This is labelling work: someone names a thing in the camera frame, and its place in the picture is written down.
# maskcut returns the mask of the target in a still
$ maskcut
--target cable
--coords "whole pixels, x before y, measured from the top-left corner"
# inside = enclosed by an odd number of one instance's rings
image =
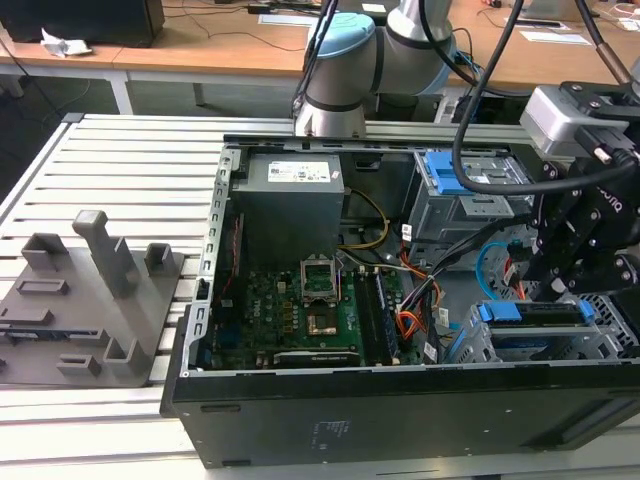
[[[487,285],[487,282],[485,281],[484,275],[482,273],[482,262],[484,261],[484,256],[493,247],[507,248],[507,244],[504,242],[491,242],[491,243],[487,243],[484,247],[482,247],[482,250],[480,250],[480,253],[478,253],[478,258],[476,259],[475,272],[476,272],[476,280],[478,280],[478,284],[480,285],[480,288],[485,293],[485,295],[489,297],[491,300],[498,300],[499,297],[491,290],[489,285]]]
[[[487,65],[484,74],[480,78],[478,82],[478,87],[471,97],[471,101],[460,120],[460,125],[458,127],[458,131],[456,132],[456,137],[453,141],[452,147],[452,163],[453,163],[453,172],[456,175],[456,178],[460,185],[471,190],[472,192],[483,193],[487,195],[537,195],[537,194],[546,194],[546,193],[560,193],[569,190],[581,190],[586,187],[590,187],[593,185],[598,185],[602,183],[609,182],[611,180],[615,180],[617,178],[629,175],[632,171],[636,169],[636,162],[632,160],[628,160],[623,162],[622,165],[616,168],[611,168],[608,170],[604,170],[602,172],[598,172],[592,175],[585,175],[583,177],[573,177],[566,178],[563,180],[553,180],[548,182],[541,183],[533,183],[529,185],[519,185],[519,184],[510,184],[510,185],[495,185],[495,184],[484,184],[478,183],[471,180],[467,177],[465,173],[464,166],[462,164],[462,146],[464,143],[464,136],[469,128],[469,124],[471,123],[471,117],[475,112],[476,107],[480,103],[482,98],[482,92],[487,86],[489,79],[491,78],[491,74],[495,69],[498,61],[500,60],[500,56],[504,51],[504,48],[511,37],[511,33],[513,32],[513,28],[515,26],[515,22],[520,14],[520,10],[522,9],[524,0],[516,0],[513,5],[513,11],[509,16],[509,20],[507,21],[507,25],[502,32],[502,36],[498,41],[498,45],[491,55],[491,59],[489,60],[489,64]]]
[[[40,85],[38,85],[38,82],[36,82],[36,79],[34,77],[32,77],[31,75],[29,75],[29,72],[27,72],[25,70],[25,68],[20,64],[20,62],[18,62],[18,59],[13,55],[13,53],[11,53],[9,51],[9,49],[7,48],[7,45],[4,43],[4,40],[2,40],[2,38],[0,38],[0,45],[2,45],[2,48],[4,48],[5,52],[7,52],[9,57],[11,57],[11,60],[13,60],[13,63],[15,63],[16,66],[20,70],[22,70],[22,73],[24,73],[24,75],[33,82],[33,85],[38,89],[38,91],[40,92],[40,95],[42,95],[42,98],[44,98],[46,100],[46,102],[53,109],[53,111],[56,113],[56,115],[58,115],[58,117],[60,117],[60,120],[62,120],[62,115],[60,114],[60,112],[58,111],[56,106],[53,104],[51,99],[47,96],[46,93],[44,93],[44,90],[42,90],[42,88],[40,88]]]
[[[6,156],[11,157],[13,160],[16,160],[16,161],[18,161],[18,162],[22,162],[22,159],[20,158],[20,156],[19,156],[19,155],[17,155],[17,154],[15,154],[15,153],[13,153],[13,152],[12,152],[12,151],[10,151],[10,150],[7,150],[7,149],[6,149],[6,148],[4,148],[4,147],[0,147],[0,153],[4,153]]]
[[[352,188],[351,191],[357,194],[358,196],[362,197],[369,205],[371,205],[378,212],[378,214],[380,215],[380,218],[382,219],[384,227],[382,229],[382,233],[380,234],[380,237],[378,237],[378,239],[374,240],[373,242],[356,243],[353,245],[338,245],[338,248],[341,248],[341,249],[348,248],[350,250],[367,250],[367,249],[375,248],[382,245],[384,241],[387,239],[387,235],[389,235],[389,220],[387,219],[382,209],[378,206],[378,204],[374,202],[371,199],[371,197],[369,197],[366,193],[361,192],[360,190],[356,190],[355,188]]]
[[[602,38],[602,34],[600,33],[595,20],[591,16],[591,12],[589,11],[589,7],[585,3],[585,1],[575,0],[575,2],[578,10],[580,11],[582,21],[587,27],[589,35],[591,36],[591,39],[596,46],[596,52],[600,56],[602,62],[611,72],[611,75],[613,75],[613,78],[615,78],[620,85],[626,85],[628,83],[634,82],[635,78],[631,76],[631,73],[629,73],[629,69],[624,65],[624,63],[622,63],[611,46],[609,46],[609,44],[604,41],[604,38]]]
[[[91,88],[91,80],[87,80],[87,86],[85,87],[84,91],[78,95],[77,97],[72,98],[71,100],[63,103],[62,105],[60,105],[58,107],[58,110],[64,110],[65,108],[67,108],[69,105],[71,105],[74,102],[77,102],[78,100],[80,100],[82,97],[84,97],[87,93],[89,93],[89,89]],[[53,112],[49,112],[47,113],[41,120],[41,124],[42,124],[42,128],[45,127],[47,120],[49,119],[49,117],[51,116]]]
[[[225,283],[224,288],[220,292],[220,295],[213,302],[214,305],[217,305],[224,297],[224,294],[227,293],[227,290],[231,286],[231,282],[233,281],[233,274],[236,270],[236,265],[238,263],[238,231],[240,230],[240,218],[236,218],[234,230],[233,230],[233,264],[231,265],[231,273],[229,274],[229,279],[227,283]]]
[[[516,215],[513,218],[501,218],[485,225],[480,230],[453,244],[433,265],[431,275],[407,295],[401,304],[402,309],[407,310],[414,308],[417,302],[430,291],[436,275],[439,275],[446,268],[458,262],[467,253],[472,252],[476,248],[480,248],[480,246],[484,245],[495,233],[515,225],[527,224],[530,220],[531,216],[528,214]]]
[[[377,267],[377,268],[380,268],[380,269],[388,268],[388,269],[391,269],[391,270],[399,270],[401,272],[410,272],[411,271],[408,268],[401,267],[399,265],[389,265],[389,264],[386,264],[386,263],[382,264],[382,263],[365,262],[365,261],[361,260],[360,258],[355,257],[351,252],[348,252],[346,250],[340,250],[340,251],[344,254],[345,257],[347,257],[353,263],[356,263],[358,265],[362,265],[362,266],[365,266],[365,267],[374,267],[374,268]]]
[[[591,12],[589,11],[589,7],[584,2],[584,0],[575,0],[576,7],[580,11],[580,16],[582,17],[582,21],[584,22],[585,27],[587,27],[587,31],[589,32],[589,36],[595,43],[596,47],[604,43],[604,38],[602,38],[602,34],[600,34],[600,30],[598,30],[598,26],[596,22],[593,21],[593,17],[591,16]]]
[[[231,11],[231,12],[216,12],[216,13],[234,13],[238,10],[235,11]],[[271,43],[268,40],[265,40],[264,38],[258,37],[257,35],[254,35],[253,33],[249,33],[249,32],[216,32],[216,33],[210,33],[209,30],[207,30],[200,22],[198,22],[194,17],[195,16],[203,16],[203,15],[215,15],[216,13],[188,13],[186,14],[186,16],[190,17],[191,20],[201,29],[203,30],[206,34],[207,34],[207,38],[212,38],[218,35],[247,35],[251,38],[254,38],[256,40],[259,40],[262,43],[265,43],[267,45],[269,45],[270,47],[273,48],[277,48],[279,50],[284,50],[285,52],[301,52],[302,50],[304,50],[304,48],[286,48],[286,47],[281,47],[280,45],[276,45],[275,43]]]
[[[418,6],[419,6],[420,23],[422,24],[422,30],[424,31],[424,34],[427,36],[427,39],[429,40],[429,43],[431,44],[431,46],[433,47],[435,52],[438,54],[440,59],[453,72],[455,72],[456,75],[458,75],[460,78],[462,78],[469,85],[477,87],[478,86],[478,82],[476,80],[474,80],[473,77],[469,76],[458,65],[456,65],[453,60],[451,60],[449,55],[447,55],[445,53],[445,51],[442,50],[442,47],[440,46],[440,44],[438,43],[436,38],[433,36],[433,32],[431,31],[431,28],[429,27],[429,22],[427,21],[427,9],[426,9],[425,3],[426,3],[425,1],[419,1],[418,2]],[[486,91],[488,93],[491,93],[493,95],[497,95],[499,97],[524,98],[524,97],[529,97],[531,95],[530,93],[508,92],[508,91],[504,91],[504,90],[498,90],[497,88],[487,88]]]
[[[322,46],[324,37],[329,31],[329,27],[331,26],[331,21],[333,20],[337,7],[338,0],[327,0],[326,2],[323,2],[320,9],[320,16],[316,23],[315,31],[313,32],[313,36],[311,37],[311,40],[309,40],[305,51],[302,78],[298,82],[293,94],[293,99],[291,100],[291,116],[294,120],[298,114],[299,108],[302,106],[304,96],[307,93],[307,87],[311,81],[311,74],[313,73],[313,69],[320,53],[320,47]]]

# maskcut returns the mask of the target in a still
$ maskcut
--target blue plastic latch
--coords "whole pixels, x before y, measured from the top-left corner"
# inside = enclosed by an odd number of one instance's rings
[[[589,302],[587,302],[586,300],[580,300],[578,302],[578,308],[580,308],[580,311],[584,316],[584,323],[591,324],[595,322],[596,312]]]
[[[435,180],[436,189],[441,195],[472,195],[458,182],[453,173],[451,152],[427,152],[424,156],[425,166]]]
[[[478,307],[480,316],[484,322],[520,322],[522,315],[518,306],[513,302],[484,303]]]
[[[478,307],[478,313],[480,313],[480,318],[483,322],[490,322],[493,320],[493,315],[491,314],[491,310],[486,303],[483,303]]]

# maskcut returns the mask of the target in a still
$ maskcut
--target aluminum profile table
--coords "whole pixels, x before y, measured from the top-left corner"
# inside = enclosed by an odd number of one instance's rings
[[[574,452],[251,467],[205,471],[178,420],[158,414],[176,322],[194,289],[225,133],[286,135],[288,120],[86,115],[62,123],[0,206],[0,298],[35,231],[82,245],[71,221],[101,208],[132,249],[163,241],[187,255],[151,373],[139,389],[0,386],[0,478],[8,479],[631,479],[640,477],[640,416]],[[371,137],[452,139],[446,125],[370,123]],[[519,127],[469,138],[526,140]]]

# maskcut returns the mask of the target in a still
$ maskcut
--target yellow wire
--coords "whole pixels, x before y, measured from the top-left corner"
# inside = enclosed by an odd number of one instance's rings
[[[382,218],[382,221],[384,222],[384,229],[382,230],[382,234],[380,235],[380,237],[377,240],[374,240],[373,242],[356,243],[353,245],[338,245],[338,248],[348,248],[350,250],[364,250],[367,248],[374,248],[379,245],[382,245],[384,241],[387,239],[387,235],[389,234],[389,220],[387,220],[387,216],[384,214],[384,212],[378,206],[378,204],[374,202],[371,199],[371,197],[369,197],[367,194],[365,194],[364,192],[361,192],[360,190],[356,190],[355,188],[352,188],[351,191],[356,192],[358,195],[362,196],[362,198],[367,200],[371,204],[371,206],[373,206],[373,208],[375,208],[378,211],[378,213],[380,214],[380,218]]]

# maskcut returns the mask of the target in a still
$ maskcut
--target black cable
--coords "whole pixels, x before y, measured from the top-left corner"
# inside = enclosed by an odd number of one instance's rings
[[[451,265],[460,261],[460,259],[469,252],[480,248],[484,245],[493,235],[498,231],[515,225],[527,224],[531,219],[529,214],[516,215],[512,218],[501,218],[494,222],[491,222],[480,230],[473,232],[468,237],[465,237],[455,244],[453,244],[442,256],[434,263],[430,271],[430,276],[427,277],[420,286],[414,290],[414,294],[411,297],[411,301],[405,307],[406,310],[414,308],[420,299],[427,294],[433,287],[433,277],[446,270]]]
[[[217,13],[234,13],[234,12],[217,12]],[[195,15],[214,15],[212,13],[188,13],[186,14],[186,16],[190,17],[191,20],[202,30],[207,34],[207,38],[212,38],[212,37],[217,37],[219,35],[247,35],[251,38],[254,38],[256,40],[259,40],[262,43],[265,43],[267,45],[269,45],[270,47],[273,48],[277,48],[278,50],[283,50],[285,52],[300,52],[302,50],[304,50],[304,48],[287,48],[287,47],[281,47],[280,45],[276,45],[275,43],[271,43],[268,40],[265,40],[264,38],[258,37],[257,35],[254,35],[253,33],[249,33],[249,32],[216,32],[216,33],[211,33],[209,32],[209,30],[206,29],[206,27],[204,25],[202,25],[200,22],[198,22],[195,19]]]
[[[474,182],[469,177],[467,177],[467,174],[464,170],[464,165],[462,164],[462,146],[464,143],[464,136],[467,128],[469,127],[469,124],[471,123],[471,117],[473,116],[476,107],[480,103],[482,92],[487,86],[487,83],[491,78],[491,74],[493,73],[493,70],[495,69],[498,61],[500,60],[500,56],[502,55],[502,52],[504,51],[504,48],[509,41],[509,37],[511,37],[511,33],[513,32],[513,28],[515,26],[516,20],[518,19],[518,15],[520,14],[523,3],[524,0],[515,1],[513,5],[513,11],[509,16],[509,20],[507,21],[507,25],[502,32],[500,40],[498,41],[498,45],[491,55],[489,64],[487,65],[484,74],[480,78],[478,87],[473,93],[471,101],[469,102],[469,105],[467,105],[464,115],[460,120],[460,125],[458,127],[458,131],[456,132],[456,137],[453,141],[451,152],[453,172],[455,173],[458,182],[460,183],[460,185],[467,188],[468,190],[471,190],[472,192],[483,193],[487,195],[537,195],[546,193],[560,193],[569,190],[581,190],[586,187],[610,182],[611,180],[615,180],[617,178],[631,174],[636,169],[636,162],[628,160],[618,167],[604,170],[592,175],[533,183],[529,185],[491,185]]]
[[[613,78],[621,85],[626,85],[631,82],[636,82],[635,78],[629,72],[629,69],[625,66],[620,58],[616,55],[616,52],[609,46],[607,42],[602,38],[602,34],[596,25],[595,20],[591,16],[591,11],[584,0],[575,0],[576,6],[580,11],[580,16],[584,22],[589,35],[596,46],[596,52],[600,55],[600,58],[609,69]]]
[[[5,45],[4,40],[2,40],[2,38],[0,38],[0,45],[2,45],[2,48],[4,48],[4,50],[7,52],[7,54],[9,54],[9,57],[11,57],[11,60],[13,60],[13,63],[15,63],[16,66],[20,70],[22,70],[22,73],[24,73],[24,75],[33,82],[33,85],[38,89],[38,91],[40,92],[40,95],[42,95],[42,98],[44,98],[47,101],[47,103],[53,109],[53,111],[56,113],[56,115],[58,115],[58,117],[60,117],[60,120],[62,120],[62,114],[58,111],[58,109],[56,108],[54,103],[47,96],[47,94],[44,93],[44,90],[42,90],[42,88],[40,88],[40,85],[38,85],[38,82],[36,82],[36,79],[34,77],[32,77],[31,75],[29,75],[29,72],[27,72],[25,70],[25,68],[20,64],[20,62],[18,62],[18,59],[13,56],[13,53],[11,53],[9,51],[9,49]]]
[[[424,34],[427,36],[427,39],[429,40],[429,43],[431,43],[431,46],[433,47],[435,52],[438,54],[440,59],[453,72],[455,72],[456,75],[462,78],[465,82],[467,82],[469,85],[477,87],[478,82],[474,80],[473,77],[468,75],[464,70],[462,70],[458,65],[456,65],[455,62],[451,60],[451,58],[449,58],[449,55],[447,55],[446,52],[442,50],[442,47],[440,46],[436,38],[433,36],[431,27],[429,27],[429,22],[427,21],[427,9],[425,6],[425,1],[424,0],[418,1],[418,6],[419,6],[420,23],[422,24],[422,30],[424,31]],[[523,98],[531,95],[530,93],[526,93],[526,92],[508,92],[504,90],[499,90],[497,88],[487,88],[486,91],[488,93],[497,95],[499,97]]]
[[[596,22],[593,20],[593,17],[591,16],[591,11],[589,10],[589,7],[585,3],[585,1],[576,0],[576,7],[578,7],[578,10],[580,11],[580,16],[582,17],[582,21],[584,22],[585,27],[587,27],[587,31],[589,32],[589,35],[591,36],[593,43],[595,43],[596,47],[598,45],[603,44],[604,38],[602,38],[602,34],[600,33],[600,30],[598,30],[598,26],[596,25]]]
[[[302,78],[296,86],[296,90],[291,101],[291,114],[294,119],[297,115],[298,107],[302,105],[301,99],[304,100],[304,95],[307,92],[307,87],[311,80],[311,74],[313,73],[313,69],[318,59],[318,54],[320,53],[320,47],[322,46],[324,37],[329,31],[329,26],[331,25],[331,21],[333,20],[337,7],[338,0],[327,0],[322,4],[322,8],[320,9],[320,16],[318,17],[316,29],[313,32],[313,36],[307,45],[307,50],[304,55]]]
[[[6,156],[12,158],[13,160],[16,160],[18,162],[22,162],[22,159],[20,158],[20,156],[18,156],[17,154],[13,153],[10,150],[7,150],[4,147],[0,147],[0,153],[4,153]]]

